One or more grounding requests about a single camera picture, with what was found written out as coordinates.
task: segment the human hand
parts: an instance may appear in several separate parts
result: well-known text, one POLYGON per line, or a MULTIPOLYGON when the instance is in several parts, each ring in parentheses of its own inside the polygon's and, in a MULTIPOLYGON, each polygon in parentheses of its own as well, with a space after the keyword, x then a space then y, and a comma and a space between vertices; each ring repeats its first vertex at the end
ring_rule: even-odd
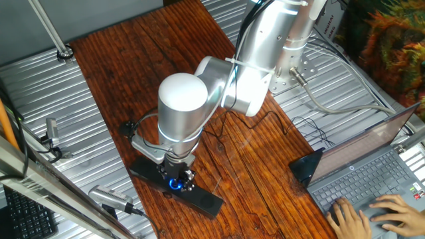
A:
POLYGON ((407 205, 400 195, 383 195, 377 198, 377 203, 369 205, 371 208, 389 208, 398 213, 389 213, 371 219, 373 222, 395 220, 403 222, 402 227, 383 224, 382 228, 393 231, 401 236, 425 235, 425 216, 415 208, 407 205))
POLYGON ((372 230, 369 226, 369 219, 360 210, 360 217, 357 215, 353 205, 347 199, 337 199, 341 206, 345 218, 337 203, 333 204, 333 210, 338 218, 339 226, 333 221, 331 214, 326 214, 326 219, 334 229, 338 239, 369 239, 372 238, 372 230))

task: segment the laptop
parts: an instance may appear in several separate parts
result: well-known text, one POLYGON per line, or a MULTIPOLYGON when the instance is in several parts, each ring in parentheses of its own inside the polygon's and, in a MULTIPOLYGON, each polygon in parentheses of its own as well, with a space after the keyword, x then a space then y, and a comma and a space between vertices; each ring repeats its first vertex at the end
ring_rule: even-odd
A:
MULTIPOLYGON (((386 214, 389 211, 369 208, 369 204, 387 194, 399 194, 410 206, 419 211, 425 209, 423 184, 390 146, 418 106, 415 104, 323 151, 309 182, 304 183, 323 214, 332 210, 331 205, 340 197, 347 198, 357 212, 361 209, 369 218, 386 214)), ((381 228, 384 223, 399 224, 370 223, 372 238, 387 232, 381 228)))

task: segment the silver robotic arm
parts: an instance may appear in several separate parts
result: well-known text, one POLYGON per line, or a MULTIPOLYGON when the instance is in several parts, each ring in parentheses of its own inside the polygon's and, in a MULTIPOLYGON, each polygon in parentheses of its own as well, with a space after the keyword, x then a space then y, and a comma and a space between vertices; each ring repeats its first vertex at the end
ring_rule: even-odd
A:
POLYGON ((203 126, 219 106, 255 116, 270 81, 285 79, 290 68, 300 64, 324 4, 325 0, 248 0, 248 9, 264 9, 242 33, 234 58, 225 61, 207 56, 194 75, 178 73, 164 79, 158 93, 159 145, 138 134, 130 141, 158 164, 163 177, 171 179, 172 189, 193 189, 192 152, 203 126))

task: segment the gray wall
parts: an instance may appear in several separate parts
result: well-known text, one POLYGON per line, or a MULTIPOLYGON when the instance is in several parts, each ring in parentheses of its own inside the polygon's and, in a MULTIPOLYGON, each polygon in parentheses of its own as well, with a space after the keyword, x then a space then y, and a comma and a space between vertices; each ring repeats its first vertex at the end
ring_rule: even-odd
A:
MULTIPOLYGON (((163 0, 40 0, 64 42, 163 6, 163 0)), ((0 66, 54 48, 27 0, 0 0, 0 66)))

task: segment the wooden table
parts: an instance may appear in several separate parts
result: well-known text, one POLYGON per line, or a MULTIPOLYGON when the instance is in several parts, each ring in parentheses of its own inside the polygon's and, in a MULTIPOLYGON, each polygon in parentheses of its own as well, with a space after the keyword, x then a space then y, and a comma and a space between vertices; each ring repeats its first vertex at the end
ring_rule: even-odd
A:
MULTIPOLYGON (((234 54, 233 45, 199 0, 183 0, 71 46, 127 167, 140 153, 119 134, 118 126, 155 107, 159 84, 170 74, 192 74, 205 56, 224 59, 234 54)), ((253 125, 270 110, 286 127, 291 124, 271 95, 256 117, 244 120, 253 125)), ((207 129, 218 133, 222 122, 220 118, 207 129)), ((142 127, 148 140, 157 139, 154 119, 142 127)), ((228 116, 221 141, 224 146, 203 134, 193 167, 198 173, 195 183, 224 200, 213 220, 132 178, 162 238, 335 237, 288 168, 291 161, 313 151, 295 128, 284 135, 271 115, 249 130, 228 116)))

